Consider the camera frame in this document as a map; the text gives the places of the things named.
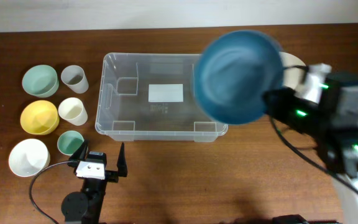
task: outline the cup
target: cup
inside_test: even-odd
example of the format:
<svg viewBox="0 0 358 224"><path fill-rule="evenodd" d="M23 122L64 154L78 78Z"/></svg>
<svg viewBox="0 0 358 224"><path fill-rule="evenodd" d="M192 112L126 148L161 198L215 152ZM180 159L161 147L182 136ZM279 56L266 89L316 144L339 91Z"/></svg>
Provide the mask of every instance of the cup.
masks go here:
<svg viewBox="0 0 358 224"><path fill-rule="evenodd" d="M77 131L66 131L57 140L57 148L61 153L71 156L84 142L84 137Z"/></svg>
<svg viewBox="0 0 358 224"><path fill-rule="evenodd" d="M30 177L46 168L50 154L38 139L26 139L17 144L9 155L9 168L19 177Z"/></svg>
<svg viewBox="0 0 358 224"><path fill-rule="evenodd" d="M20 124L29 134L49 134L59 125L56 106L46 100L35 101L24 108Z"/></svg>
<svg viewBox="0 0 358 224"><path fill-rule="evenodd" d="M84 104L75 97L63 100L59 105L58 112L61 118L77 126L85 124L88 119Z"/></svg>
<svg viewBox="0 0 358 224"><path fill-rule="evenodd" d="M45 98L56 93L59 88L59 79L51 66L37 65L24 74L22 86L26 93Z"/></svg>
<svg viewBox="0 0 358 224"><path fill-rule="evenodd" d="M75 93L84 93L88 90L89 84L84 70L78 65L70 65L62 71L62 82Z"/></svg>

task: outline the teal cup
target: teal cup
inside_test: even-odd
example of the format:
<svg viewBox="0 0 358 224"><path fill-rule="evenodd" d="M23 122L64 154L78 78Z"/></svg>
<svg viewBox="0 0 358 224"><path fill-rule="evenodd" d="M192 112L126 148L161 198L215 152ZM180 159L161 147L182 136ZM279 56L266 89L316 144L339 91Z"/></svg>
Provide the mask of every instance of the teal cup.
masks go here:
<svg viewBox="0 0 358 224"><path fill-rule="evenodd" d="M76 131L66 131L57 140L57 148L61 153L71 156L84 142L82 135Z"/></svg>
<svg viewBox="0 0 358 224"><path fill-rule="evenodd" d="M30 95L39 98L52 96L59 88L57 72L49 65L34 66L24 74L22 86Z"/></svg>

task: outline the blue bowl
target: blue bowl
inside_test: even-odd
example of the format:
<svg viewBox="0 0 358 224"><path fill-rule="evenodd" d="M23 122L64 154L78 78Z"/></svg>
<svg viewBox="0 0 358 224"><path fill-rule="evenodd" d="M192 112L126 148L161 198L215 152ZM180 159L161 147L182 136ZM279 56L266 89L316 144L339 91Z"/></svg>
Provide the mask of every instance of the blue bowl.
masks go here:
<svg viewBox="0 0 358 224"><path fill-rule="evenodd" d="M195 68L195 98L201 109L226 124L259 119L266 110L264 92L282 87L280 50L271 37L253 30L214 41Z"/></svg>

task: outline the wooden table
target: wooden table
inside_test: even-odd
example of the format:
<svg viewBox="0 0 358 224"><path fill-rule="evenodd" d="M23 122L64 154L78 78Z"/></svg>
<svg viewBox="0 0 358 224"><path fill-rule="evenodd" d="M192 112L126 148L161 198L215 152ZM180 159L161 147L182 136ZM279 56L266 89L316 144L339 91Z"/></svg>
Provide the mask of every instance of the wooden table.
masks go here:
<svg viewBox="0 0 358 224"><path fill-rule="evenodd" d="M11 149L23 139L42 140L54 164L68 159L56 145L61 133L73 129L90 140L92 151L107 153L108 169L116 169L120 142L94 129L107 53L201 53L212 40L238 29L271 35L286 52L307 64L325 62L335 70L358 73L358 24L0 34L0 223L49 223L29 201L31 178L15 176L7 164ZM58 74L71 64L84 68L89 81L85 94L77 95L60 82L56 94L47 99L58 106L67 97L80 98L89 116L86 124L77 127L61 120L47 136L33 136L21 129L21 111L38 100L24 92L21 80L26 70L38 64L51 65ZM313 144L295 133L287 136L298 146ZM305 154L318 160L314 152ZM219 223L289 214L342 221L331 179L287 149L266 118L230 126L226 135L212 143L128 142L126 157L128 178L108 185L103 222ZM81 185L71 168L57 167L37 180L34 198L63 223L60 204Z"/></svg>

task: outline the white bowl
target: white bowl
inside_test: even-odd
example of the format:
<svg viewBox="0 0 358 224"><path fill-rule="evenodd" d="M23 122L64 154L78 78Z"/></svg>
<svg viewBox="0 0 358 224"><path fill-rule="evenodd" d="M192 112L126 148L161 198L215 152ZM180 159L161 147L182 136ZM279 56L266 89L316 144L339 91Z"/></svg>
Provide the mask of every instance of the white bowl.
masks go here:
<svg viewBox="0 0 358 224"><path fill-rule="evenodd" d="M9 155L9 168L19 177L30 177L49 165L50 154L38 139L26 139L17 144Z"/></svg>

